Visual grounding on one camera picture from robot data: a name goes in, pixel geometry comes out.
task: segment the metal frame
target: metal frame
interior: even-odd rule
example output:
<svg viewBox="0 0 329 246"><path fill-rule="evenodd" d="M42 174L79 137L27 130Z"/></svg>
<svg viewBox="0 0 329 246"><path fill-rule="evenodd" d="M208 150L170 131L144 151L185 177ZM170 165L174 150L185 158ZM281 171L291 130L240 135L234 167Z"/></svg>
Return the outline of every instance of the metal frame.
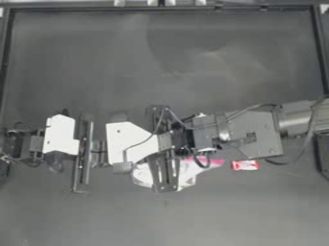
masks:
<svg viewBox="0 0 329 246"><path fill-rule="evenodd" d="M115 7L115 1L102 2L49 2L4 4L2 40L0 40L0 124L3 123L3 108L6 102L7 70L10 66L12 29L16 12L172 12L172 11L217 11L217 12L311 12L313 36L319 57L323 89L329 93L329 61L328 43L325 41L320 4L225 4L209 0L208 6L196 6L194 0L182 0L176 6L166 7L166 1L158 0L158 6L149 6L149 1L125 2L125 7Z"/></svg>

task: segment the cable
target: cable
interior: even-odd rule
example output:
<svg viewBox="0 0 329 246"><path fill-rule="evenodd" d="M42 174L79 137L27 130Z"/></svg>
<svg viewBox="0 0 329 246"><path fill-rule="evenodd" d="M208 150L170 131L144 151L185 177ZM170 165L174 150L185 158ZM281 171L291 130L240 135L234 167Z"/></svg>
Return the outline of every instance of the cable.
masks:
<svg viewBox="0 0 329 246"><path fill-rule="evenodd" d="M312 105L312 117L311 117L309 128L308 128L304 144L303 144L303 147L301 147L301 150L300 150L300 153L299 153L296 159L293 161L288 161L288 162L280 162L280 161L276 161L276 160L265 159L265 161L269 162L271 164L288 165L289 163L296 163L300 160L300 158L304 156L305 151L307 151L307 149L308 149L308 147L311 145L312 139L313 139L313 129L315 129L315 124L316 124L316 119L317 119L317 110L319 110L319 107L320 107L320 105L321 105L321 103L323 103L323 101L325 99L327 98L321 98Z"/></svg>
<svg viewBox="0 0 329 246"><path fill-rule="evenodd" d="M3 155L3 157L0 158L2 160L8 160L8 161L12 161L12 162L15 162L18 164L24 164L24 165L27 165L30 167L34 167L34 168L39 167L43 164L42 161L41 162L31 162L31 161L26 161L28 159L12 158L6 153L2 153L2 155Z"/></svg>
<svg viewBox="0 0 329 246"><path fill-rule="evenodd" d="M197 114L192 114L189 117L184 118L181 121L182 122L190 121L196 116Z"/></svg>
<svg viewBox="0 0 329 246"><path fill-rule="evenodd" d="M265 108L265 107L277 107L279 105L277 104L259 104L259 105L253 105L248 108L245 108L244 110L241 111L237 111L234 112L228 118L226 118L226 121L230 121L233 119L236 119L238 116L241 116L245 112L248 111L252 111L252 110L257 110L260 108ZM200 129L204 129L204 128L209 128L209 127L214 127L217 126L218 124L217 123L213 123L213 124L209 124L209 125L205 125L205 126L200 126L200 127L190 127L188 126L182 120L180 119L178 115L176 114L176 112L168 108L170 114L173 115L173 117L176 118L176 120L181 123L181 125L188 129L188 130L200 130Z"/></svg>
<svg viewBox="0 0 329 246"><path fill-rule="evenodd" d="M22 122L18 121L18 123L14 125L14 127L11 129L7 130L7 134L31 134L33 132L35 132L37 130L33 130L31 126Z"/></svg>
<svg viewBox="0 0 329 246"><path fill-rule="evenodd" d="M212 159L210 159L210 156L206 155L206 159L208 159L208 163L206 165L198 160L198 156L196 153L193 153L192 149L188 148L188 146L185 146L185 149L188 150L189 154L192 155L193 157L193 160L194 160L194 163L202 168L202 169L209 169L210 166L212 166Z"/></svg>
<svg viewBox="0 0 329 246"><path fill-rule="evenodd" d="M257 109L265 108L265 107L275 107L275 108L276 108L277 106L279 106L279 104L257 104L257 105L253 105L253 106L245 108L244 110L234 112L234 113L228 117L226 120L230 121L230 120L236 119L238 116L241 116L241 115L242 115L245 112L248 112L248 111L257 110Z"/></svg>
<svg viewBox="0 0 329 246"><path fill-rule="evenodd" d="M50 162L49 170L53 173L62 173L65 171L65 165L62 162Z"/></svg>
<svg viewBox="0 0 329 246"><path fill-rule="evenodd" d="M123 150L123 158L125 158L125 161L127 160L127 150L135 148L137 146L142 145L144 143L146 143L152 137L157 134L158 132L158 129L160 129L160 126L161 126L161 122L162 122L162 119L164 119L164 115L165 115L165 108L169 109L168 107L164 107L162 111L161 111L161 116L160 116L160 120L158 120L158 123L157 123L157 126L154 128L154 131L153 133L150 134L150 136L140 143L129 146L125 150Z"/></svg>

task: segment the black cable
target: black cable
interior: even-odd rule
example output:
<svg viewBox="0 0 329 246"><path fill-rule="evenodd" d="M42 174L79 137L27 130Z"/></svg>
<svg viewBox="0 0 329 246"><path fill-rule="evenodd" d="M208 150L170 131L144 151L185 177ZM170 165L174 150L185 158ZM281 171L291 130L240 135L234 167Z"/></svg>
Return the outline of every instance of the black cable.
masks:
<svg viewBox="0 0 329 246"><path fill-rule="evenodd" d="M65 171L65 165L62 162L50 162L49 170L53 173L62 173Z"/></svg>
<svg viewBox="0 0 329 246"><path fill-rule="evenodd" d="M196 164L197 164L202 169L209 169L210 166L212 166L212 159L210 159L209 155L206 155L208 163L206 163L206 165L205 165L205 164L198 160L198 156L197 156L196 153L193 153L192 149L188 148L188 147L185 147L185 149L188 150L189 154L192 155Z"/></svg>
<svg viewBox="0 0 329 246"><path fill-rule="evenodd" d="M43 164L42 161L39 162L22 161L22 163L24 163L28 167L33 167L33 168L37 168Z"/></svg>
<svg viewBox="0 0 329 246"><path fill-rule="evenodd" d="M101 153L109 153L106 150L102 150L102 151L91 150L90 152L91 152L91 153L99 153L99 154L101 154Z"/></svg>
<svg viewBox="0 0 329 246"><path fill-rule="evenodd" d="M24 123L22 121L18 121L18 123L14 125L14 127L11 129L7 129L6 134L11 134L11 133L15 133L15 134L31 134L35 131L37 130L34 130L27 123Z"/></svg>
<svg viewBox="0 0 329 246"><path fill-rule="evenodd" d="M189 117L184 118L181 121L182 122L190 121L196 116L197 116L197 114L193 114Z"/></svg>
<svg viewBox="0 0 329 246"><path fill-rule="evenodd" d="M11 166L11 164L10 164L10 163L7 163L6 177L10 177L11 172L12 172L12 166Z"/></svg>
<svg viewBox="0 0 329 246"><path fill-rule="evenodd" d="M327 98L321 98L312 105L312 117L311 117L309 128L308 128L308 132L307 132L304 144L303 144L303 147L301 147L301 150L300 150L300 153L299 153L296 159L293 161L288 161L288 162L280 162L280 161L276 161L276 160L265 159L265 161L269 162L271 164L275 164L275 165L288 165L291 163L296 163L300 160L300 158L304 156L305 151L307 151L307 149L308 149L308 147L311 145L312 139L313 139L313 128L315 128L316 119L317 119L319 106L321 105L321 103L323 103L323 101L325 99Z"/></svg>
<svg viewBox="0 0 329 246"><path fill-rule="evenodd" d="M129 147L123 150L123 158L125 158L125 161L127 160L127 150L130 150L130 149L135 148L137 146L142 145L144 143L146 143L146 142L153 138L153 136L157 134L158 129L160 129L160 126L161 126L161 123L162 123L164 115L165 115L165 108L166 108L166 107L164 107L164 109L162 109L162 111L161 111L161 116L160 116L160 119L158 119L158 123L157 123L157 126L156 126L154 131L153 131L153 133L150 134L150 136L149 136L142 142L140 142L140 143L137 143L137 144L129 146Z"/></svg>
<svg viewBox="0 0 329 246"><path fill-rule="evenodd" d="M233 119L236 119L238 116L241 116L245 112L248 111L252 111L252 110L257 110L260 108L265 108L265 107L277 107L279 104L257 104L257 105L253 105L248 108L245 108L244 110L241 111L237 111L234 112L228 118L226 118L226 121L230 121ZM170 112L170 114L173 115L173 117L176 118L176 120L181 123L181 125L188 129L188 130L200 130L200 129L204 129L204 128L209 128L209 127L214 127L217 126L218 124L217 123L213 123L213 124L209 124L209 125L205 125L205 126L200 126L200 127L190 127L188 126L182 120L180 119L178 115L176 114L176 112L168 108L168 111Z"/></svg>

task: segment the white bracket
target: white bracket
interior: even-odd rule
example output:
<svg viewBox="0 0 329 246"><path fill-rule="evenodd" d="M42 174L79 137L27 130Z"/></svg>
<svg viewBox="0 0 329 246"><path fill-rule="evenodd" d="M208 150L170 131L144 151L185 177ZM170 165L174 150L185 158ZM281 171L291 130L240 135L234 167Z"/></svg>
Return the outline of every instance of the white bracket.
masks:
<svg viewBox="0 0 329 246"><path fill-rule="evenodd" d="M176 6L177 0L166 0L166 6Z"/></svg>
<svg viewBox="0 0 329 246"><path fill-rule="evenodd" d="M208 0L196 0L196 6L206 6Z"/></svg>
<svg viewBox="0 0 329 246"><path fill-rule="evenodd" d="M157 0L149 0L149 6L157 6L158 1Z"/></svg>
<svg viewBox="0 0 329 246"><path fill-rule="evenodd" d="M79 141L74 139L77 120L62 114L49 118L43 153L53 151L77 156Z"/></svg>
<svg viewBox="0 0 329 246"><path fill-rule="evenodd" d="M109 163L123 162L123 152L135 144L140 145L126 150L127 161L137 163L157 153L160 151L158 135L144 142L149 137L150 132L129 121L107 124Z"/></svg>
<svg viewBox="0 0 329 246"><path fill-rule="evenodd" d="M126 0L115 0L115 7L125 7L126 6Z"/></svg>

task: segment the white plastic part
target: white plastic part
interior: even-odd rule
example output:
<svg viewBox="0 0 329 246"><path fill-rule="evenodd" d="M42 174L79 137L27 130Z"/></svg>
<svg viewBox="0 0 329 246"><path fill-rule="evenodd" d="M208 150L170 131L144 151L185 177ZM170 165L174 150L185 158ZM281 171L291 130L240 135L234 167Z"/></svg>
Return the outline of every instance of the white plastic part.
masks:
<svg viewBox="0 0 329 246"><path fill-rule="evenodd" d="M200 159L200 161L206 164L206 158ZM218 168L225 164L225 160L213 160L212 166L209 169L201 168L193 158L182 159L181 160L181 174L180 174L180 187L178 191L184 190L185 188L196 185L197 183L197 176L214 169ZM133 182L135 185L152 188L153 187L153 177L150 175L149 164L144 163L135 166L131 172Z"/></svg>
<svg viewBox="0 0 329 246"><path fill-rule="evenodd" d="M166 6L176 6L177 0L166 0Z"/></svg>
<svg viewBox="0 0 329 246"><path fill-rule="evenodd" d="M149 137L150 132L129 121L107 124L109 163L123 162L123 151ZM158 136L154 135L149 141L126 151L127 161L137 163L158 151Z"/></svg>
<svg viewBox="0 0 329 246"><path fill-rule="evenodd" d="M115 0L115 7L125 7L126 0Z"/></svg>
<svg viewBox="0 0 329 246"><path fill-rule="evenodd" d="M149 0L149 6L157 6L158 1L157 0Z"/></svg>
<svg viewBox="0 0 329 246"><path fill-rule="evenodd" d="M197 6L206 6L208 5L208 0L196 0L196 5Z"/></svg>
<svg viewBox="0 0 329 246"><path fill-rule="evenodd" d="M79 141L74 139L77 120L59 114L47 120L43 152L59 151L77 156Z"/></svg>

